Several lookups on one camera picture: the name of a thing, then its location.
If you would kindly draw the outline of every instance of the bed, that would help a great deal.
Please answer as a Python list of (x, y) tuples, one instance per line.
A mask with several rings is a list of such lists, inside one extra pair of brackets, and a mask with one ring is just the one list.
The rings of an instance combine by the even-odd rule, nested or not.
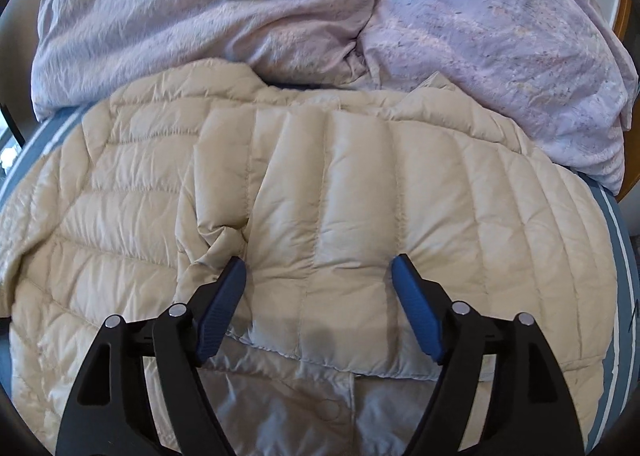
[[(24, 147), (14, 169), (0, 190), (0, 206), (4, 204), (22, 177), (27, 174), (31, 165), (43, 155), (56, 150), (69, 133), (80, 124), (82, 116), (89, 108), (89, 106), (82, 106), (60, 110), (38, 128)], [(596, 420), (588, 436), (590, 449), (597, 445), (603, 435), (615, 424), (638, 381), (640, 356), (636, 354), (636, 349), (639, 343), (637, 317), (640, 286), (634, 252), (615, 198), (601, 184), (587, 176), (581, 176), (605, 217), (618, 281), (614, 332), (604, 360), (604, 392), (598, 404)], [(8, 371), (7, 344), (6, 341), (3, 342), (4, 344), (0, 343), (0, 348), (4, 348), (4, 354), (0, 356), (2, 361), (0, 376), (4, 376), (2, 383), (7, 388), (6, 375), (10, 372), (10, 368)]]

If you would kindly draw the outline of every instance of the screw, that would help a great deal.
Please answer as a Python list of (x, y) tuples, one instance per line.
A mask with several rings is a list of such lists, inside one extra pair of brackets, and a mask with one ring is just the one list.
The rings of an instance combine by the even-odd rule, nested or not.
[(519, 314), (518, 320), (525, 326), (533, 326), (536, 323), (536, 320), (533, 318), (533, 315), (526, 312)]
[(174, 304), (173, 306), (171, 306), (171, 308), (169, 308), (169, 315), (171, 317), (180, 317), (185, 313), (187, 313), (187, 307), (181, 302), (179, 302), (178, 304)]
[(464, 301), (456, 301), (451, 305), (451, 309), (458, 315), (466, 315), (471, 311), (471, 306)]
[(119, 315), (109, 315), (107, 320), (104, 322), (104, 325), (107, 328), (115, 328), (118, 324), (120, 324), (120, 316)]

